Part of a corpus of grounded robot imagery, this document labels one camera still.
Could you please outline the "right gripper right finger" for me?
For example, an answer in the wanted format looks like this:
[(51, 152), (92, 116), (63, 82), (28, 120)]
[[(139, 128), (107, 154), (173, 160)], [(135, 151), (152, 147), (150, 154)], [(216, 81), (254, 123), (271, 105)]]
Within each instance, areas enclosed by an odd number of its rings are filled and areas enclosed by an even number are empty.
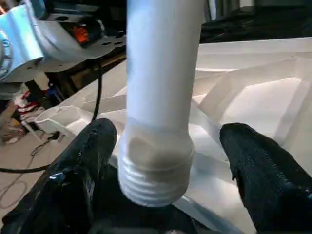
[(292, 155), (243, 123), (224, 124), (220, 142), (256, 231), (310, 234), (312, 178)]

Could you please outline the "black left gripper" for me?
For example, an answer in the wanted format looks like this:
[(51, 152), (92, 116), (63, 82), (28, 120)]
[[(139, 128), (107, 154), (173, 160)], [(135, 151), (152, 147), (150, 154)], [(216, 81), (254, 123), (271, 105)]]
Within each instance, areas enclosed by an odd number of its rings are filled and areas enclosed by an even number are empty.
[(104, 35), (102, 21), (95, 18), (85, 18), (76, 23), (64, 22), (61, 26), (80, 46), (90, 46)]

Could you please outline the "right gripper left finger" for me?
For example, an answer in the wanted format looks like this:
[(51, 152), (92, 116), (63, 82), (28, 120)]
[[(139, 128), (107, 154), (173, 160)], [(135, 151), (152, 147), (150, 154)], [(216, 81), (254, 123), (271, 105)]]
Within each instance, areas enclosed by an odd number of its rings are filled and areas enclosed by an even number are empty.
[(117, 141), (114, 124), (88, 124), (3, 219), (2, 234), (86, 234), (93, 198)]

